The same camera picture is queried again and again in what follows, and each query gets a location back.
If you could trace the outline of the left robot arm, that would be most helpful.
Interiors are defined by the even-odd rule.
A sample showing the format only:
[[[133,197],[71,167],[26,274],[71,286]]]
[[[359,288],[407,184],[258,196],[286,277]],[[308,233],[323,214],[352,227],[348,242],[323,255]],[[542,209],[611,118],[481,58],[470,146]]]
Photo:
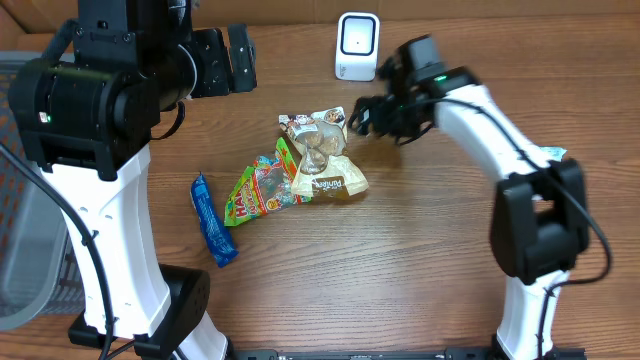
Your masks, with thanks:
[[[60,208],[84,289],[73,344],[112,358],[227,359],[207,311],[209,275],[161,264],[148,205],[153,128],[187,98],[256,87],[243,23],[197,30],[188,1],[80,0],[9,89],[30,179]]]

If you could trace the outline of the light teal snack packet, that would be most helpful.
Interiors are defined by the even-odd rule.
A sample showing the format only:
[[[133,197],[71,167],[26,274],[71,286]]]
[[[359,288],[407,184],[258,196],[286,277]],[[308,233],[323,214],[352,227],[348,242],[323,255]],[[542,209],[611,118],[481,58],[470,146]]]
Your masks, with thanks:
[[[541,147],[541,150],[547,154],[553,161],[561,162],[567,153],[562,147]]]

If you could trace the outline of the green Haribo gummy bag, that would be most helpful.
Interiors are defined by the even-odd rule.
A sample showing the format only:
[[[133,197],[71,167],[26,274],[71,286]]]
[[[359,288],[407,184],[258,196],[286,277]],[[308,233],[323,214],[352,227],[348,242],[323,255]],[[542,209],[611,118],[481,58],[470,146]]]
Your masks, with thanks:
[[[224,225],[235,227],[293,205],[309,203],[291,186],[297,165],[286,141],[280,137],[273,154],[258,156],[236,183],[225,205]]]

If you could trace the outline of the dried mushroom snack bag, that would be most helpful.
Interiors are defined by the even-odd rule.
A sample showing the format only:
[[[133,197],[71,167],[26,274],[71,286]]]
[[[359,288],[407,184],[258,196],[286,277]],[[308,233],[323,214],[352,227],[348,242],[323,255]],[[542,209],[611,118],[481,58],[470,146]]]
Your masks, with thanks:
[[[347,155],[342,107],[311,114],[280,115],[278,123],[301,155],[291,185],[294,194],[347,199],[369,188],[364,174]]]

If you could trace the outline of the blue Oreo cookie pack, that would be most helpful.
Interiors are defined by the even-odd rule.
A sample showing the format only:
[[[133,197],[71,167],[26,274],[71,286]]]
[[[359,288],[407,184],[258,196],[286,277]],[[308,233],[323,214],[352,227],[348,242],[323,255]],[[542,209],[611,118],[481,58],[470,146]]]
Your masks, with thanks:
[[[202,173],[193,181],[190,195],[206,246],[214,257],[216,265],[224,268],[237,257],[238,250],[230,232],[214,208],[208,182]]]

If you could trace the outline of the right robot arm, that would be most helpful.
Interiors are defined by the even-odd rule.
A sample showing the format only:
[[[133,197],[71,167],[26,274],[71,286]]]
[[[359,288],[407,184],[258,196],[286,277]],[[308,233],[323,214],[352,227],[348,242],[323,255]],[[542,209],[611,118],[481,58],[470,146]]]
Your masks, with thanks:
[[[494,184],[489,242],[506,293],[486,358],[584,358],[584,350],[560,349],[551,339],[560,289],[589,246],[578,163],[556,161],[524,136],[468,68],[441,60],[429,35],[400,46],[376,74],[387,90],[359,98],[349,128],[388,135],[399,146],[437,128]]]

